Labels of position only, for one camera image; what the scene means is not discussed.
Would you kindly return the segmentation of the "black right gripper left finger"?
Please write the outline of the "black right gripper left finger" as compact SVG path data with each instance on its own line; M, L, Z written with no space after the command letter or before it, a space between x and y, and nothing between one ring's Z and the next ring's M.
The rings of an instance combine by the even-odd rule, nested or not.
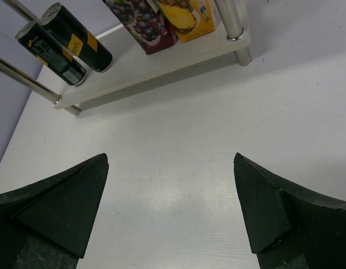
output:
M76 268L109 171L105 153L0 194L0 268Z

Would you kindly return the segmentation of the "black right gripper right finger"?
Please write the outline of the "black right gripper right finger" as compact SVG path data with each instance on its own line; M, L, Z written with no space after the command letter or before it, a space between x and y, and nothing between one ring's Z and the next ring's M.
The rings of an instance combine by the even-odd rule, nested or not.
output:
M237 195L260 268L346 268L346 201L236 154Z

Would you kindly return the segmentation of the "black can front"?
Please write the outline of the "black can front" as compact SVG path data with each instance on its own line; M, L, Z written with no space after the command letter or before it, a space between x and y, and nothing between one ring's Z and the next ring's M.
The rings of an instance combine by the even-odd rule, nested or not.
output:
M36 21L23 26L15 39L68 85L85 80L86 69Z

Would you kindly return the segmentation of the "black can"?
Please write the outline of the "black can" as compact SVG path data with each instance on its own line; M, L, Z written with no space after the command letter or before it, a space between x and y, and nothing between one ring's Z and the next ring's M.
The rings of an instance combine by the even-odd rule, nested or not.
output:
M23 26L15 39L68 85L85 80L86 69L36 21Z
M112 54L61 3L51 5L40 19L41 26L92 70L105 72Z

